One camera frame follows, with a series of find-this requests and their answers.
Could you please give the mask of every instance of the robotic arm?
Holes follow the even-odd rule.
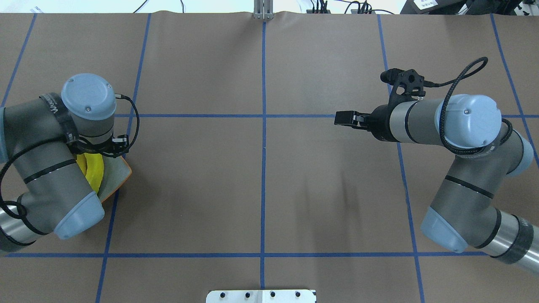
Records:
[[[0,185],[14,164],[28,192],[5,201],[0,192],[0,256],[31,245],[50,232],[71,238],[90,228],[105,212],[73,154],[99,153],[118,157],[129,151],[127,135],[113,136],[115,94],[94,74],[78,74],[64,85],[61,96],[0,108]]]
[[[505,176],[529,167],[533,148],[502,119],[491,98],[452,95],[460,80],[480,71],[487,61],[479,58],[442,84],[426,81],[414,70],[385,71],[381,80],[393,86],[389,103],[371,114],[337,112],[335,124],[367,130],[381,141],[435,144],[453,152],[455,160],[421,224],[423,234],[453,252],[471,245],[539,274],[539,228],[490,204]],[[466,74],[477,63],[482,65]],[[423,100],[424,87],[449,84],[444,100]],[[402,94],[397,94],[399,87]]]

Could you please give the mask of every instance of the cable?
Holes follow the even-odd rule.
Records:
[[[479,62],[482,62],[481,66],[479,66],[472,73],[466,75],[466,73],[473,66],[475,66]],[[440,140],[441,140],[442,144],[444,145],[445,148],[447,148],[450,152],[452,152],[454,154],[457,154],[457,155],[473,155],[473,154],[480,153],[483,150],[482,147],[470,148],[470,149],[458,149],[455,146],[451,145],[449,142],[447,142],[447,139],[445,139],[445,119],[446,119],[446,110],[447,110],[447,105],[449,104],[449,99],[451,98],[451,95],[453,94],[453,91],[457,87],[460,80],[466,79],[466,78],[470,77],[471,75],[479,72],[481,69],[483,69],[483,67],[485,65],[487,65],[487,63],[488,63],[488,58],[487,57],[481,57],[479,59],[476,59],[473,62],[471,62],[470,64],[468,64],[468,66],[466,66],[464,68],[464,70],[458,75],[458,77],[456,77],[452,81],[449,81],[449,82],[452,82],[453,85],[451,85],[451,87],[447,91],[444,102],[442,103],[442,107],[441,107],[441,111],[440,111],[439,129],[440,129]]]
[[[386,10],[368,10],[368,11],[365,11],[364,13],[368,13],[368,12],[372,12],[372,11],[385,11],[385,12],[388,12],[392,15],[395,15],[394,13],[390,12],[390,11],[386,11]]]
[[[507,119],[502,119],[502,122],[507,125],[507,132],[505,136],[503,136],[503,138],[500,140],[500,145],[504,144],[513,133],[513,125],[511,124],[511,122],[509,122],[509,120]]]
[[[344,13],[346,14],[348,12],[348,9],[350,8],[350,6],[354,3],[357,3],[357,9],[359,10],[360,9],[360,5],[361,3],[359,1],[352,1],[352,2],[348,2],[348,6],[346,7],[346,9],[344,10]]]
[[[463,76],[460,80],[464,80],[464,79],[466,79],[466,78],[468,78],[468,77],[471,77],[471,76],[477,74],[480,70],[482,70],[482,69],[485,67],[485,65],[487,65],[487,62],[488,62],[488,58],[486,58],[486,57],[482,57],[482,58],[485,58],[486,60],[483,61],[483,63],[481,64],[481,66],[479,66],[478,68],[476,68],[473,72],[471,72],[471,73],[469,73],[469,74]],[[446,85],[449,85],[449,84],[451,84],[451,83],[454,83],[454,82],[457,80],[457,78],[455,78],[455,79],[453,79],[453,80],[451,80],[451,81],[448,81],[448,82],[444,82],[444,83],[434,83],[434,82],[430,82],[430,81],[424,81],[424,86],[425,86],[425,87],[442,87],[442,86],[446,86]]]
[[[139,11],[139,9],[141,9],[141,8],[142,8],[142,7],[143,7],[143,6],[144,6],[144,5],[146,4],[146,2],[148,2],[148,0],[144,0],[144,3],[142,3],[142,4],[141,4],[141,5],[139,6],[139,8],[138,8],[138,9],[136,9],[136,10],[135,10],[135,11],[134,11],[133,13],[136,13],[136,12],[138,12],[138,11]]]
[[[10,216],[10,217],[12,217],[14,219],[23,219],[28,214],[28,211],[26,210],[26,207],[24,207],[24,205],[22,205],[21,203],[13,202],[13,201],[7,201],[6,202],[6,201],[4,201],[4,198],[2,198],[2,181],[4,180],[4,176],[8,172],[9,167],[15,162],[15,160],[17,160],[22,155],[26,154],[27,152],[33,150],[36,147],[42,146],[42,145],[47,144],[47,143],[56,142],[56,141],[63,141],[63,140],[64,140],[64,137],[62,136],[62,137],[47,139],[47,140],[43,140],[43,141],[39,141],[37,143],[34,143],[34,144],[24,148],[20,152],[14,154],[13,157],[11,157],[11,159],[9,159],[7,161],[7,163],[4,165],[4,167],[2,168],[2,171],[0,171],[0,208],[2,208],[2,210],[6,214],[8,214],[8,216]],[[8,205],[16,206],[18,214],[12,212],[8,208]]]

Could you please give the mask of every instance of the yellow object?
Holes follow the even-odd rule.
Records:
[[[86,157],[84,155],[77,155],[77,164],[82,170],[82,174],[86,176]]]
[[[82,173],[86,176],[86,180],[90,184],[90,187],[92,187],[95,192],[99,192],[101,182],[103,181],[103,174],[105,172],[103,156],[100,154],[77,155],[77,164]]]

